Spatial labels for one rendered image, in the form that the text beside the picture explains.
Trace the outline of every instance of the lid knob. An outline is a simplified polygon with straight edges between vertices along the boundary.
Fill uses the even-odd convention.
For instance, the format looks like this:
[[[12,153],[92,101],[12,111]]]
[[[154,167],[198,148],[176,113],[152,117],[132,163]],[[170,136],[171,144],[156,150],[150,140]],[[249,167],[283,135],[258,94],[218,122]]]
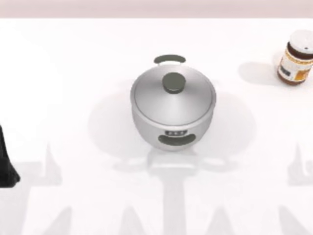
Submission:
[[[163,77],[163,87],[170,94],[178,94],[184,90],[186,79],[177,72],[170,72]]]

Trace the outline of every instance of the cooking pot with lid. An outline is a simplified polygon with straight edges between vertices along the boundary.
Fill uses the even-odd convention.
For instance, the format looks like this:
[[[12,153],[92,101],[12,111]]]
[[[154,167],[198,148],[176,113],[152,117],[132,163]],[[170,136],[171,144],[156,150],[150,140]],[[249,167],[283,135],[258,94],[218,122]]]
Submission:
[[[180,64],[162,64],[176,61]],[[131,103],[134,123],[153,147],[178,151],[198,142],[211,124],[216,91],[197,70],[182,65],[179,55],[162,55],[134,82]]]

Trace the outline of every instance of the pot handle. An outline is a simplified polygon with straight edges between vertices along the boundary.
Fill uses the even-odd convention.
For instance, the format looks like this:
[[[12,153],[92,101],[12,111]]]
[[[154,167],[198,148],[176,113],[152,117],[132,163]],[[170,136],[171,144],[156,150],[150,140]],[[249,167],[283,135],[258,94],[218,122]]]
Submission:
[[[177,61],[177,62],[184,63],[186,62],[186,59],[180,55],[161,55],[155,58],[154,60],[156,64],[160,64],[165,61]]]

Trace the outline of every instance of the pot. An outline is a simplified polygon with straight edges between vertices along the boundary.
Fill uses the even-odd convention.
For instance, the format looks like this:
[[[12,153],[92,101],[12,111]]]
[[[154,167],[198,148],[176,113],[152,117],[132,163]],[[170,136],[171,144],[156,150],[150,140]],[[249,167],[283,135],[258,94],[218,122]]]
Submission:
[[[176,61],[180,64],[162,64]],[[142,138],[153,147],[178,151],[198,142],[211,124],[216,92],[210,80],[182,65],[179,55],[163,55],[131,89],[133,120]]]

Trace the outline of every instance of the black object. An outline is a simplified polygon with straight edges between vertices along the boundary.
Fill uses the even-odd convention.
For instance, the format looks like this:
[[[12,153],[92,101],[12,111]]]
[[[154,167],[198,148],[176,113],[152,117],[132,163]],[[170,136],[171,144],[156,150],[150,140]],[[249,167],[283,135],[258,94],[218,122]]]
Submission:
[[[12,188],[21,180],[12,166],[6,151],[2,127],[0,126],[0,188]]]
[[[193,142],[196,139],[194,134],[190,134],[185,137],[169,137],[169,136],[159,136],[158,140],[167,145],[171,146],[182,146]]]
[[[165,61],[177,61],[177,62],[184,63],[186,62],[186,59],[180,55],[161,55],[157,57],[154,62],[156,64],[159,64]]]
[[[170,72],[163,77],[163,87],[170,94],[178,94],[184,90],[186,79],[177,72]]]

